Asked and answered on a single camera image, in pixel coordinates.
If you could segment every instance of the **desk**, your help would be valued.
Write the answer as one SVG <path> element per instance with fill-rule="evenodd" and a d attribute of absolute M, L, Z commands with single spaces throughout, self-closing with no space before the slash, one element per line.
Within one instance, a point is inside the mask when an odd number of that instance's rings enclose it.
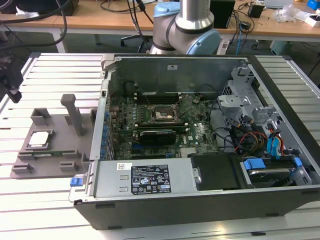
<path fill-rule="evenodd" d="M 249 0 L 237 0 L 234 9 L 237 10 L 238 6 L 242 3 L 250 2 Z M 302 11 L 315 13 L 314 10 L 306 6 L 307 1 L 295 2 L 296 8 Z M 248 7 L 243 8 L 241 11 L 248 12 Z M 271 41 L 292 41 L 292 42 L 320 42 L 320 27 L 311 27 L 305 22 L 296 20 L 296 22 L 276 22 L 273 18 L 273 9 L 265 9 L 260 18 L 253 18 L 254 29 L 247 36 L 249 40 L 271 40 Z M 252 21 L 244 14 L 239 13 L 239 18 L 242 21 L 252 23 Z M 220 43 L 218 54 L 225 54 L 229 41 L 232 39 L 236 28 L 235 18 L 232 17 L 229 29 L 233 33 L 222 33 L 222 41 Z"/>
<path fill-rule="evenodd" d="M 247 0 L 237 0 L 235 9 Z M 68 33 L 77 34 L 95 34 L 98 41 L 99 34 L 116 34 L 116 35 L 136 35 L 137 32 L 133 27 L 130 14 L 119 14 L 105 11 L 100 8 L 101 1 L 80 0 L 79 6 L 73 16 L 67 17 Z M 304 11 L 314 12 L 306 6 L 306 1 L 295 2 L 295 6 Z M 127 9 L 128 6 L 124 0 L 114 1 L 111 4 L 114 10 Z M 146 11 L 149 16 L 153 16 L 154 4 L 147 4 Z M 279 40 L 279 41 L 296 41 L 296 42 L 320 42 L 320 27 L 311 27 L 305 22 L 281 22 L 277 23 L 273 18 L 274 10 L 266 9 L 262 12 L 260 18 L 254 18 L 254 30 L 247 36 L 250 40 Z M 152 36 L 153 26 L 142 13 L 138 12 L 139 25 L 142 33 L 146 36 Z M 16 19 L 15 15 L 0 14 L 0 19 Z M 241 20 L 246 20 L 243 14 L 240 14 Z M 51 33 L 55 40 L 59 39 L 63 31 L 63 18 L 61 16 L 52 16 L 35 22 L 21 24 L 12 24 L 10 28 L 13 31 L 21 32 L 46 32 Z M 236 21 L 231 19 L 227 29 L 217 29 L 221 34 L 221 43 L 218 48 L 218 54 L 225 54 L 229 41 L 236 31 Z M 66 47 L 64 42 L 57 44 L 58 51 L 65 53 Z"/>
<path fill-rule="evenodd" d="M 51 16 L 38 21 L 24 22 L 24 23 L 15 23 L 7 24 L 8 27 L 14 32 L 37 32 L 37 33 L 51 33 L 57 31 L 54 28 L 54 21 L 58 16 Z M 18 17 L 15 14 L 2 14 L 0 13 L 0 20 L 16 20 L 23 19 L 23 17 Z M 0 25 L 0 31 L 8 31 L 8 29 Z"/>

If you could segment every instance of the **electronic device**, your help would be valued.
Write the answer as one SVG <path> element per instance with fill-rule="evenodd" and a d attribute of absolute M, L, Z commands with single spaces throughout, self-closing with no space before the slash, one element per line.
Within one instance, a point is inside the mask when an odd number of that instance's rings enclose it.
<path fill-rule="evenodd" d="M 268 9 L 282 9 L 285 5 L 293 4 L 293 0 L 264 0 L 263 4 Z"/>
<path fill-rule="evenodd" d="M 320 146 L 265 63 L 105 54 L 74 207 L 94 229 L 116 230 L 282 216 L 318 200 Z"/>
<path fill-rule="evenodd" d="M 262 11 L 266 6 L 264 4 L 255 4 L 252 3 L 249 6 L 248 15 L 251 18 L 260 18 Z"/>
<path fill-rule="evenodd" d="M 213 27 L 215 29 L 227 29 L 231 14 L 235 7 L 235 0 L 211 0 L 210 11 L 214 15 Z"/>
<path fill-rule="evenodd" d="M 66 1 L 60 0 L 60 4 L 63 5 Z M 64 9 L 65 15 L 72 16 L 77 9 L 78 3 L 79 0 L 72 0 L 69 6 Z M 55 0 L 11 0 L 11 3 L 1 10 L 1 13 L 14 14 L 17 12 L 16 6 L 22 11 L 37 12 L 39 14 L 47 14 L 59 8 Z"/>

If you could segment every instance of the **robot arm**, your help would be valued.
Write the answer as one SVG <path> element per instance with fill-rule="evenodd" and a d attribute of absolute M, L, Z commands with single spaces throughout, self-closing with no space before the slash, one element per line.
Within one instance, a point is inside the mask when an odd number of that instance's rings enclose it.
<path fill-rule="evenodd" d="M 10 57 L 0 58 L 0 90 L 3 89 L 16 104 L 21 99 L 19 86 L 24 79 L 20 71 L 13 70 L 12 65 L 13 60 Z"/>
<path fill-rule="evenodd" d="M 210 0 L 159 3 L 153 22 L 150 54 L 212 54 L 219 46 Z"/>

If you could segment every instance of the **gray cylindrical robot link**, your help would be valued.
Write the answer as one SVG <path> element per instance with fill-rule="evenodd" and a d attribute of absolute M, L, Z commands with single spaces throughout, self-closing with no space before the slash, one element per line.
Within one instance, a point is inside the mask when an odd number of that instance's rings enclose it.
<path fill-rule="evenodd" d="M 212 54 L 220 43 L 220 35 L 213 29 L 214 16 L 209 8 L 210 0 L 158 4 L 154 9 L 153 44 L 149 53 Z"/>

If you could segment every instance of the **floor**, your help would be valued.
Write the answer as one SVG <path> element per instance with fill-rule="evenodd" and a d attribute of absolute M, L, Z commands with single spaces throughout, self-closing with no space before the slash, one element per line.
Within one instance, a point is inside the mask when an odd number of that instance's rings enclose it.
<path fill-rule="evenodd" d="M 8 41 L 5 43 L 0 43 L 0 46 L 8 46 L 13 42 L 18 44 L 19 41 L 13 34 L 8 33 Z M 52 42 L 53 38 L 49 33 L 31 33 L 31 32 L 19 32 L 17 34 L 19 39 L 24 43 L 48 43 Z M 120 38 L 124 37 L 121 35 L 101 35 L 100 36 L 100 45 L 95 44 L 95 38 L 92 34 L 68 34 L 66 36 L 66 45 L 69 53 L 137 53 L 138 47 L 141 43 L 141 40 L 131 39 L 126 41 L 125 47 L 120 46 Z M 256 41 L 248 40 L 241 51 L 242 55 L 272 55 L 269 46 L 270 41 L 260 41 L 256 50 L 252 49 L 252 45 Z M 297 65 L 308 74 L 317 61 L 320 60 L 320 57 L 317 56 L 320 53 L 320 45 L 316 46 L 317 43 L 308 43 L 302 44 L 300 42 L 293 42 L 293 46 L 288 52 L 288 55 L 297 63 Z M 33 47 L 30 48 L 31 52 L 43 52 L 43 53 L 56 53 L 57 49 L 55 46 L 50 47 Z M 234 55 L 236 53 L 237 47 L 231 46 L 228 50 L 228 55 Z M 16 57 L 17 61 L 14 65 L 14 69 L 19 70 L 22 68 L 24 62 L 28 58 L 30 52 L 25 48 L 16 48 L 11 51 L 13 56 Z M 0 56 L 5 56 L 6 53 L 0 53 Z M 310 78 L 317 85 L 320 84 L 320 65 L 313 71 Z M 3 93 L 0 89 L 0 99 L 2 98 Z"/>

